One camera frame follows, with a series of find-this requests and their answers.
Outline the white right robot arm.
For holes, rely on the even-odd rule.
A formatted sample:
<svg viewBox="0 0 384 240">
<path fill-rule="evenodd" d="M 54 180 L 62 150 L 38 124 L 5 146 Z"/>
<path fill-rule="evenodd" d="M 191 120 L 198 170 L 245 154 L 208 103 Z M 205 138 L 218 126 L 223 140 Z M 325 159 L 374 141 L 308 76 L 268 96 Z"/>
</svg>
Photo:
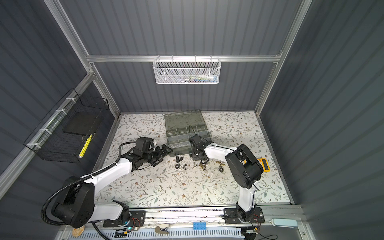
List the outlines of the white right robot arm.
<svg viewBox="0 0 384 240">
<path fill-rule="evenodd" d="M 257 181 L 261 179 L 264 168 L 251 150 L 244 144 L 238 147 L 225 147 L 205 140 L 199 135 L 190 138 L 193 156 L 200 160 L 216 159 L 226 162 L 231 174 L 240 187 L 237 200 L 237 214 L 242 222 L 254 216 Z"/>
</svg>

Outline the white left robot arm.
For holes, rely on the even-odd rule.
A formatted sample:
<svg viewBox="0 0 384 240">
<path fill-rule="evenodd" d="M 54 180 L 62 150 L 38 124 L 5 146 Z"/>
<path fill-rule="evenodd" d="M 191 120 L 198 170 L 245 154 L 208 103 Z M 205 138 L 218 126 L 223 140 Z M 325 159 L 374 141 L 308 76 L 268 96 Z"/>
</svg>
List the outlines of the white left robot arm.
<svg viewBox="0 0 384 240">
<path fill-rule="evenodd" d="M 145 163 L 157 166 L 172 152 L 173 149 L 166 145 L 150 146 L 146 151 L 132 148 L 94 173 L 66 179 L 63 186 L 43 204 L 42 219 L 50 225 L 70 225 L 75 229 L 104 220 L 117 221 L 121 226 L 129 225 L 132 221 L 128 205 L 117 200 L 97 204 L 96 195 L 120 177 L 142 170 Z"/>
</svg>

